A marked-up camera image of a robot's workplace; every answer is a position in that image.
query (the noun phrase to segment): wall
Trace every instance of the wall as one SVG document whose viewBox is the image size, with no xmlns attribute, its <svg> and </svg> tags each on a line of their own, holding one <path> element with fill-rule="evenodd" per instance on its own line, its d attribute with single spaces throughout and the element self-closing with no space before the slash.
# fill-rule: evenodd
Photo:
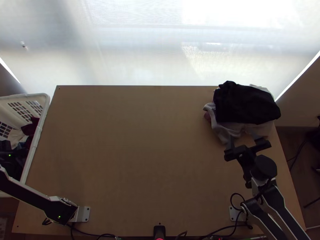
<svg viewBox="0 0 320 240">
<path fill-rule="evenodd" d="M 320 58 L 277 101 L 281 118 L 276 126 L 318 126 L 320 115 Z"/>
<path fill-rule="evenodd" d="M 21 84 L 0 64 L 0 96 L 26 93 Z"/>
</svg>

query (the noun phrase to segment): red cloth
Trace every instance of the red cloth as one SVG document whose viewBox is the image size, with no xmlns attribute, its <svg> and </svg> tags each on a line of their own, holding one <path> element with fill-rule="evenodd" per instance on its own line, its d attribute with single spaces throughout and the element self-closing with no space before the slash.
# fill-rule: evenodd
<svg viewBox="0 0 320 240">
<path fill-rule="evenodd" d="M 26 140 L 26 144 L 24 145 L 27 149 L 30 149 L 31 143 L 33 140 L 33 135 L 36 132 L 37 125 L 39 122 L 39 118 L 31 117 L 31 124 L 25 125 L 21 127 L 21 130 L 23 133 L 27 136 L 29 136 Z"/>
</svg>

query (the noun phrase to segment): floor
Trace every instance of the floor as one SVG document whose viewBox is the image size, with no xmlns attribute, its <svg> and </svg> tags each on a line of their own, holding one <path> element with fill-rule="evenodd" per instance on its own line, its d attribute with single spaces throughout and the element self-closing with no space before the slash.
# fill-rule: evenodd
<svg viewBox="0 0 320 240">
<path fill-rule="evenodd" d="M 290 159 L 295 156 L 301 142 L 304 140 L 305 133 L 309 129 L 305 128 L 277 128 L 279 138 L 282 144 L 282 148 L 286 159 Z M 303 206 L 310 201 L 320 196 L 320 176 L 317 175 L 311 166 L 320 166 L 320 152 L 313 148 L 313 146 L 307 143 L 299 154 L 292 171 L 292 180 L 296 188 L 300 207 L 306 227 L 320 225 L 320 201 L 303 208 Z M 44 236 L 44 235 L 29 235 L 29 234 L 17 234 L 11 233 L 14 216 L 18 207 L 18 201 L 13 198 L 0 199 L 0 218 L 7 218 L 7 226 L 5 231 L 5 240 L 70 240 L 70 236 Z M 308 235 L 312 240 L 319 239 L 320 228 L 314 228 L 307 230 Z M 91 240 L 95 237 L 76 236 L 76 239 Z"/>
</svg>

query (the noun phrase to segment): clothing pile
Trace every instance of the clothing pile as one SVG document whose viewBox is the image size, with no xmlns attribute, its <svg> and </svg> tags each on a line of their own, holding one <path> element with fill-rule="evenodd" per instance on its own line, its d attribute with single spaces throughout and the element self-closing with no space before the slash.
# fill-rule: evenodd
<svg viewBox="0 0 320 240">
<path fill-rule="evenodd" d="M 39 118 L 32 117 L 31 122 L 20 130 L 12 129 L 8 140 L 0 141 L 0 165 L 16 180 L 21 178 Z"/>
<path fill-rule="evenodd" d="M 212 102 L 203 110 L 206 111 L 205 119 L 223 144 L 228 142 L 230 135 L 239 138 L 243 132 L 268 136 L 273 121 L 281 116 L 267 88 L 231 81 L 219 85 Z"/>
</svg>

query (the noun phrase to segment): metal bracket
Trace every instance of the metal bracket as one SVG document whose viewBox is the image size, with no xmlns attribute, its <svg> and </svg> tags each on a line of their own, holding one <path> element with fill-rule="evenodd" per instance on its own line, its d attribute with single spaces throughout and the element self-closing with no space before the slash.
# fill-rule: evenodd
<svg viewBox="0 0 320 240">
<path fill-rule="evenodd" d="M 74 213 L 74 217 L 69 220 L 69 222 L 87 222 L 89 221 L 90 207 L 78 207 L 77 211 Z"/>
<path fill-rule="evenodd" d="M 240 212 L 239 210 L 236 210 L 232 206 L 229 206 L 230 220 L 235 222 L 239 212 Z M 243 212 L 240 214 L 238 218 L 238 222 L 245 222 L 245 221 L 246 221 L 246 214 Z"/>
</svg>

